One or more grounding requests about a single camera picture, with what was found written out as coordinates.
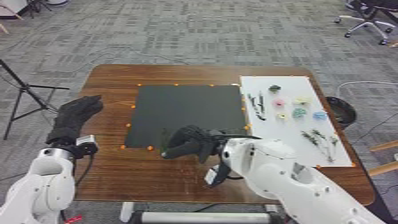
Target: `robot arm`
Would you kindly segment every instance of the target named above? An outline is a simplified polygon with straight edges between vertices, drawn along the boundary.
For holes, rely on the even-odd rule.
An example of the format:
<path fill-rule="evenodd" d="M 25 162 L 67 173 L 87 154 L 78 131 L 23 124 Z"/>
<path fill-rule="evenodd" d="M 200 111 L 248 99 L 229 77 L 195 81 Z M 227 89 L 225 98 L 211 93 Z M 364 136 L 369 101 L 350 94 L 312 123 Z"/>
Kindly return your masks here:
<path fill-rule="evenodd" d="M 218 171 L 229 168 L 222 176 L 231 170 L 241 175 L 254 193 L 280 201 L 286 213 L 300 224 L 383 223 L 319 171 L 296 163 L 295 150 L 280 140 L 222 137 L 220 133 L 206 135 L 200 131 L 200 135 L 190 136 L 184 141 L 200 145 L 200 136 L 213 141 L 211 154 L 220 156 Z M 200 154 L 200 147 L 195 150 L 179 147 L 179 154 L 174 150 L 170 148 L 170 154 L 165 151 L 163 158 L 174 158 L 195 150 Z M 216 183 L 209 186 L 220 184 L 224 179 L 216 173 Z"/>
<path fill-rule="evenodd" d="M 10 186 L 0 223 L 58 223 L 58 213 L 74 198 L 74 160 L 97 151 L 94 136 L 78 136 L 83 123 L 103 108 L 99 99 L 99 96 L 83 97 L 60 107 L 46 141 L 51 147 L 41 150 L 28 173 Z"/>
<path fill-rule="evenodd" d="M 53 224 L 74 197 L 71 154 L 42 149 L 28 173 L 14 183 L 0 210 L 0 223 Z"/>

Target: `tripod stand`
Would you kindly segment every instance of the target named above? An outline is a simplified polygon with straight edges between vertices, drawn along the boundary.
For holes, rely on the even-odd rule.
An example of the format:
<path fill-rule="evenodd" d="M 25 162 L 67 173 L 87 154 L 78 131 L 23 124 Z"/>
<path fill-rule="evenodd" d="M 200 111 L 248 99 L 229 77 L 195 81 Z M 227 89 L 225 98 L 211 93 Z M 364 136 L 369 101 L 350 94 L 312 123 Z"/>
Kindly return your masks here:
<path fill-rule="evenodd" d="M 26 0 L 26 4 L 28 4 L 28 9 L 30 9 L 30 17 L 33 18 L 33 12 L 41 12 L 41 6 L 44 6 L 44 8 L 48 9 L 48 11 L 53 11 L 48 6 L 46 3 L 42 2 L 42 0 Z"/>
<path fill-rule="evenodd" d="M 5 133 L 3 133 L 3 140 L 7 140 L 9 137 L 9 131 L 10 131 L 10 126 L 12 126 L 12 122 L 21 119 L 23 117 L 26 117 L 32 113 L 48 110 L 57 112 L 57 107 L 49 104 L 49 100 L 53 97 L 53 93 L 57 89 L 64 89 L 69 90 L 69 88 L 64 87 L 55 87 L 55 86 L 41 86 L 41 85 L 28 85 L 28 83 L 25 83 L 14 73 L 14 71 L 10 70 L 3 60 L 0 59 L 0 67 L 3 67 L 5 71 L 9 72 L 9 75 L 19 85 L 17 89 L 19 89 L 19 93 L 17 93 L 17 97 L 16 97 L 16 103 L 14 103 L 14 109 L 12 109 L 12 113 L 10 113 L 10 118 L 9 118 L 9 124 L 7 124 L 7 129 L 5 129 Z M 41 89 L 51 89 L 48 98 L 42 99 L 41 96 L 37 95 L 37 93 L 33 92 L 32 88 L 41 88 Z M 25 114 L 21 114 L 19 116 L 16 116 L 16 111 L 17 111 L 17 106 L 19 106 L 19 101 L 21 101 L 21 95 L 23 93 L 28 94 L 28 96 L 32 97 L 35 103 L 39 104 L 39 108 L 33 109 L 30 112 L 26 112 Z"/>

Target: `black pad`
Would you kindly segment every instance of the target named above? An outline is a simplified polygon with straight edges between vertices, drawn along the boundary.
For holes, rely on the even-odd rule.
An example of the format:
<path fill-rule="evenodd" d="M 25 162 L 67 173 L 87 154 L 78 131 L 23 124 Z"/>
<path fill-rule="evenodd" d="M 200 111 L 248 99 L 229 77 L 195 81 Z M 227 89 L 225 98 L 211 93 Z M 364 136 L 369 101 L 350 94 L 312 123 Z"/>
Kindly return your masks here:
<path fill-rule="evenodd" d="M 238 86 L 140 87 L 126 147 L 158 148 L 165 136 L 188 125 L 245 134 Z"/>

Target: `white board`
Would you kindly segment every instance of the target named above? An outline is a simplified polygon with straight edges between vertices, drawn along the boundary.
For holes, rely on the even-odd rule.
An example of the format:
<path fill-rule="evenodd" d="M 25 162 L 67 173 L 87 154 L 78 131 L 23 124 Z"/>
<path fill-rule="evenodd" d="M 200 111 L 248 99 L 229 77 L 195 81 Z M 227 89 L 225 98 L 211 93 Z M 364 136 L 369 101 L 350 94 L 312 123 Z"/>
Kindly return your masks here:
<path fill-rule="evenodd" d="M 277 85 L 280 90 L 272 93 L 270 86 Z M 259 92 L 263 95 L 264 112 L 259 107 L 252 107 L 248 94 L 259 103 Z M 325 112 L 312 85 L 307 77 L 293 76 L 241 76 L 241 94 L 245 96 L 245 108 L 250 123 L 252 135 L 266 139 L 280 139 L 289 147 L 296 150 L 298 163 L 309 166 L 335 167 L 351 166 L 351 160 L 335 135 L 334 126 L 327 116 L 325 120 L 312 118 L 314 112 Z M 309 103 L 296 104 L 296 97 L 307 98 Z M 284 106 L 275 106 L 273 100 L 284 101 Z M 293 118 L 293 110 L 302 108 L 307 112 L 303 117 Z M 264 121 L 256 116 L 256 110 L 264 117 Z M 279 118 L 279 114 L 286 114 L 286 119 Z M 325 139 L 312 134 L 316 130 Z M 318 146 L 302 136 L 302 131 L 314 136 Z"/>

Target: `table leg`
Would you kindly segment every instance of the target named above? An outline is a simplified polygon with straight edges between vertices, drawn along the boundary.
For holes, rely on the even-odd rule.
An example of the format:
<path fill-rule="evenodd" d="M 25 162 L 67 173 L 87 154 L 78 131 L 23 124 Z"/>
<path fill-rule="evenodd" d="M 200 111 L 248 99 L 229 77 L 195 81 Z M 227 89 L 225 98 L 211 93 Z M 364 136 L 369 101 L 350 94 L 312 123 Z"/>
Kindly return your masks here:
<path fill-rule="evenodd" d="M 131 215 L 133 215 L 133 202 L 122 202 L 120 207 L 120 221 L 126 223 L 129 221 Z"/>

